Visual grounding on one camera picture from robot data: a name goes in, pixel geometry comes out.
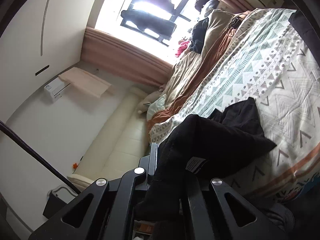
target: geometric pattern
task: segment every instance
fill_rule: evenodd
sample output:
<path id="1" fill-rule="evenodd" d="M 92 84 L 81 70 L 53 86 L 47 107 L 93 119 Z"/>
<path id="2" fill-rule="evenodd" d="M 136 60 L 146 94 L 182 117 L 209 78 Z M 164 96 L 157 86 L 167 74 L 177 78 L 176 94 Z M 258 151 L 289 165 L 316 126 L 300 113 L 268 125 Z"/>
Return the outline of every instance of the geometric pattern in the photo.
<path id="1" fill-rule="evenodd" d="M 252 11 L 180 111 L 153 126 L 151 141 L 164 141 L 189 114 L 208 117 L 215 108 L 253 97 L 265 136 L 277 146 L 224 180 L 248 198 L 281 202 L 319 176 L 320 68 L 288 22 L 294 11 Z"/>

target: plush toy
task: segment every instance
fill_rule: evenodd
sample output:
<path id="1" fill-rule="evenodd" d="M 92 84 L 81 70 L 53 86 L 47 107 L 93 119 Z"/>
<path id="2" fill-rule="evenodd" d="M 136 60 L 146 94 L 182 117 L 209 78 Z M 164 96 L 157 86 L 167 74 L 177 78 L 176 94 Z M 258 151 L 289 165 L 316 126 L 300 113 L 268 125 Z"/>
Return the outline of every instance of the plush toy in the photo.
<path id="1" fill-rule="evenodd" d="M 162 94 L 163 89 L 154 91 L 150 95 L 147 95 L 137 106 L 138 114 L 142 114 L 148 111 L 149 106 L 154 103 Z"/>

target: brown blanket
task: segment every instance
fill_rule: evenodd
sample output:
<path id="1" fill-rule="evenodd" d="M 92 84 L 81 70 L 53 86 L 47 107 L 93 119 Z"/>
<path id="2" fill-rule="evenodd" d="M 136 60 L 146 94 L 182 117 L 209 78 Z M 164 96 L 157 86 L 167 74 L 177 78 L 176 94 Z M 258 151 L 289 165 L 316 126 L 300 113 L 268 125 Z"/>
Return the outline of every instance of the brown blanket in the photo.
<path id="1" fill-rule="evenodd" d="M 249 13 L 250 11 L 246 11 L 238 16 L 241 18 L 241 20 L 243 20 Z M 197 89 L 203 79 L 206 78 L 206 76 L 211 72 L 218 60 L 225 53 L 235 33 L 235 28 L 230 27 L 229 25 L 225 27 L 219 38 L 209 49 L 195 75 L 192 77 L 185 89 L 182 90 L 181 94 L 178 95 L 177 98 L 175 98 L 175 100 L 168 108 L 155 113 L 154 116 L 147 122 L 148 131 L 150 131 L 156 123 L 165 122 L 171 116 L 177 114 L 180 111 L 181 107 L 184 105 L 188 97 L 193 94 L 193 92 Z"/>

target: white drawer cabinet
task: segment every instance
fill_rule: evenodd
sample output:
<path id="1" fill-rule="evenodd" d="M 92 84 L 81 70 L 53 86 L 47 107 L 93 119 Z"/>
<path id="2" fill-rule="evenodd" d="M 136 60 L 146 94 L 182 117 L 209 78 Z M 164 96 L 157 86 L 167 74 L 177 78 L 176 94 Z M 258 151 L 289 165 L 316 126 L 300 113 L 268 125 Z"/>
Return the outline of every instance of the white drawer cabinet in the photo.
<path id="1" fill-rule="evenodd" d="M 94 0 L 28 0 L 0 38 L 0 120 L 39 87 L 80 59 L 82 39 Z M 35 75 L 49 65 L 49 68 Z"/>

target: silver screw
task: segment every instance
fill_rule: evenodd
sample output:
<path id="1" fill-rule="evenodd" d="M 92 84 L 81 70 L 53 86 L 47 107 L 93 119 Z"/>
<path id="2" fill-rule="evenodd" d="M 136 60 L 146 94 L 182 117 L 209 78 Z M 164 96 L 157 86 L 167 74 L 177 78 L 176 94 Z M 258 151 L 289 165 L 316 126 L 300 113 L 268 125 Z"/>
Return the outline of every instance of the silver screw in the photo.
<path id="1" fill-rule="evenodd" d="M 134 173 L 135 174 L 142 174 L 142 173 L 144 173 L 144 168 L 142 168 L 142 167 L 135 168 Z"/>
<path id="2" fill-rule="evenodd" d="M 98 179 L 97 181 L 96 181 L 96 184 L 98 185 L 98 186 L 103 186 L 103 185 L 105 185 L 107 183 L 107 181 L 105 180 L 105 179 Z"/>
<path id="3" fill-rule="evenodd" d="M 214 178 L 211 180 L 211 183 L 215 186 L 220 186 L 222 184 L 222 180 L 218 178 Z"/>

